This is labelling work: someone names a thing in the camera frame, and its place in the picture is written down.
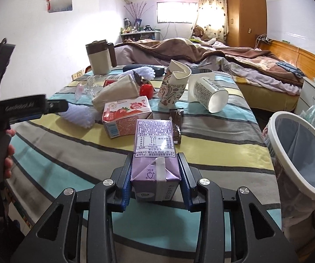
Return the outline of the left hand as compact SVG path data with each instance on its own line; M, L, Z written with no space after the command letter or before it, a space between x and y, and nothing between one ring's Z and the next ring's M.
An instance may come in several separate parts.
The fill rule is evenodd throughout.
M12 176L11 168L13 166L12 156L15 153L15 148L12 144L8 145L8 154L5 158L5 166L4 166L4 178L9 179Z

